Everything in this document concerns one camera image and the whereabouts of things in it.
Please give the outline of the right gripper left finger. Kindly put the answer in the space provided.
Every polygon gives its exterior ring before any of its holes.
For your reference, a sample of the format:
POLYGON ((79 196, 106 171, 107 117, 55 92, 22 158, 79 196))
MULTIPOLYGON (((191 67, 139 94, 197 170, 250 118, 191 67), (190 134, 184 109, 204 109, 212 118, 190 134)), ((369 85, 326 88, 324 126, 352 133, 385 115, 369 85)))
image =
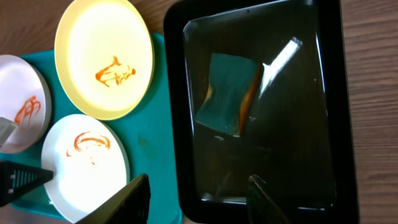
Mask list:
POLYGON ((146 224, 149 205, 149 176, 141 174, 76 224, 146 224))

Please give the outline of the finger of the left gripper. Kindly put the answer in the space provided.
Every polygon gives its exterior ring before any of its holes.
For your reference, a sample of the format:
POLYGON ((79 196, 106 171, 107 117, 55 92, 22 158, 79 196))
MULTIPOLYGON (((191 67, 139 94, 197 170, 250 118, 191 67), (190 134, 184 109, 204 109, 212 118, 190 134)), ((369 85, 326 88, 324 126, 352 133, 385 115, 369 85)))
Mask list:
POLYGON ((16 129, 17 124, 7 118, 0 117, 0 145, 3 145, 12 132, 16 129))
POLYGON ((1 161, 1 206, 53 179, 53 171, 11 161, 1 161))

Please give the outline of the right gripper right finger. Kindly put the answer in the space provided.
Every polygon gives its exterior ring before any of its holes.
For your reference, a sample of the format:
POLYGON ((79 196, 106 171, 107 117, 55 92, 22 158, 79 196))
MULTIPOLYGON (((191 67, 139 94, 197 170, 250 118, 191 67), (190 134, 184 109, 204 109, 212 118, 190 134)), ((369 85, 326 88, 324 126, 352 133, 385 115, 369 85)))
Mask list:
POLYGON ((291 224, 266 187, 266 182, 258 175, 249 176, 247 210, 250 224, 291 224))

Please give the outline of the white plate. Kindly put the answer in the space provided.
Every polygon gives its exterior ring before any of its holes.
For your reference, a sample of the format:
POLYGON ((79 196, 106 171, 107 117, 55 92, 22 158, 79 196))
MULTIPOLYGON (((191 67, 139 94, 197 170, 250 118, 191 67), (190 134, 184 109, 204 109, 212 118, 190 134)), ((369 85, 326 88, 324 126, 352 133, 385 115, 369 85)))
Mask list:
POLYGON ((1 152, 17 154, 35 144, 51 114, 51 94, 42 74, 20 57, 1 55, 1 117, 16 124, 1 152))
POLYGON ((130 181, 121 140, 108 125, 83 114, 68 115, 50 128, 41 167, 53 172, 45 191, 70 223, 96 210, 130 181))

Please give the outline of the white plate front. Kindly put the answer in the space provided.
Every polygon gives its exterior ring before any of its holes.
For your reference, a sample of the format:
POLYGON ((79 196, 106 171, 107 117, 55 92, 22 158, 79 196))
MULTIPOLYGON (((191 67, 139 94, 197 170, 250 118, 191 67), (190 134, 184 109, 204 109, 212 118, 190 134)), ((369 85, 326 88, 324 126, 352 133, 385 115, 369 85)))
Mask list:
POLYGON ((108 125, 83 114, 68 115, 50 128, 41 167, 53 172, 45 191, 70 223, 96 210, 130 181, 121 140, 108 125))

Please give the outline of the green and yellow sponge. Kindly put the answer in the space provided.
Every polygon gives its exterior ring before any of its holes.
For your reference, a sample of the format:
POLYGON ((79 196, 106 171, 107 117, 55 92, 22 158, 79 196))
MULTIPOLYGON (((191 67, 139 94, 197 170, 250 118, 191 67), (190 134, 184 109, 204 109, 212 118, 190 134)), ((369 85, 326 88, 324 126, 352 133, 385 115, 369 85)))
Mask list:
POLYGON ((235 55, 211 55, 208 91, 196 122, 215 131, 239 136, 258 84, 262 64, 235 55))

